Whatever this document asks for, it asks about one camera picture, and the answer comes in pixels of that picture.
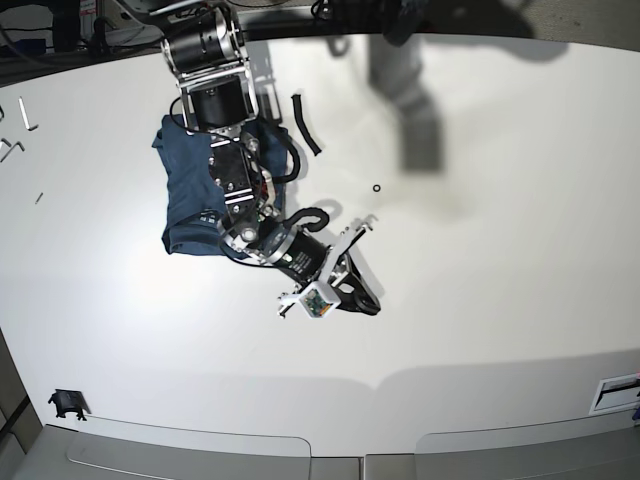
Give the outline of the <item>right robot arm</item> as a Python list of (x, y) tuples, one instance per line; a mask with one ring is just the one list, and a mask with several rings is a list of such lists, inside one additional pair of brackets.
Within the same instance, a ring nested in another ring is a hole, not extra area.
[(337, 310), (378, 314), (380, 302), (351, 255), (368, 224), (343, 230), (327, 245), (317, 237), (330, 220), (325, 210), (284, 211), (285, 188), (298, 178), (301, 158), (288, 133), (260, 114), (233, 7), (225, 1), (122, 7), (160, 31), (178, 88), (153, 143), (167, 175), (165, 250), (284, 274), (294, 289), (281, 295), (281, 314), (294, 306), (312, 319)]

